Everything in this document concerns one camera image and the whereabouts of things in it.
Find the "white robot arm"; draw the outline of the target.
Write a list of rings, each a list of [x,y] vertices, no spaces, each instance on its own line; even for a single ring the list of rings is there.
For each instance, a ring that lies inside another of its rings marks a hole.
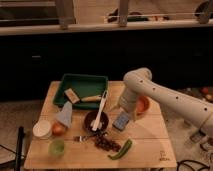
[[[138,97],[149,96],[213,138],[213,104],[158,85],[151,79],[152,73],[148,68],[127,72],[123,78],[124,90],[118,101],[119,106],[132,114]]]

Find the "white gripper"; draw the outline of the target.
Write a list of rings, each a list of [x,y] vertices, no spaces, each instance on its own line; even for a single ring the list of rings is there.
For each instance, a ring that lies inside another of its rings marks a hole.
[[[136,102],[138,94],[129,88],[125,88],[119,98],[118,105],[127,112],[132,120],[136,119]]]

